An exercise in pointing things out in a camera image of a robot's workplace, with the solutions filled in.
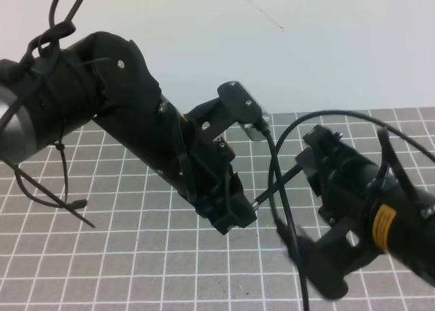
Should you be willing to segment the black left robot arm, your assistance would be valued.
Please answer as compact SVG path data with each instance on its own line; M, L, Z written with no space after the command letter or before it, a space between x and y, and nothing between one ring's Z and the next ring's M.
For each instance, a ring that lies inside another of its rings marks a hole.
M162 94L133 41L97 32L22 63L1 61L1 111L19 108L1 131L1 155L19 164L89 121L149 166L220 233L256 212L223 139L253 124L261 108L237 81L187 114Z

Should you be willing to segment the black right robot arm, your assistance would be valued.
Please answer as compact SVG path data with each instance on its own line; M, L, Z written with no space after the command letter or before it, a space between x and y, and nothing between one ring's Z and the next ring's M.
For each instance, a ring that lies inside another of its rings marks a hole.
M411 183L387 129L377 135L380 164L323 126L304 136L296 158L330 227L319 240L298 235L302 271L329 300L347 294L346 275L386 253L434 283L434 196Z

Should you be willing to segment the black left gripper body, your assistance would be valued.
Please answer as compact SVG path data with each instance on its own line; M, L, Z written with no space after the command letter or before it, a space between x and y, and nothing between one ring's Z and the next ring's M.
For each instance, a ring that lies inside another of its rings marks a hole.
M233 170L234 151L222 135L211 136L210 130L185 117L177 119L176 153L185 185L181 195L224 235L233 227L251 225L257 216Z

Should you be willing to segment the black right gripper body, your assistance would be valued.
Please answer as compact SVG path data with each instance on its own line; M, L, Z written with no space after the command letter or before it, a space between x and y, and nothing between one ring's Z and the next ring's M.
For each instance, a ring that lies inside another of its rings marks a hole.
M316 125L303 140L296 165L321 199L319 215L330 229L316 241L298 233L300 255L293 259L323 298L341 299L349 290L346 275L384 254L372 239L372 203L366 201L379 168L325 126Z

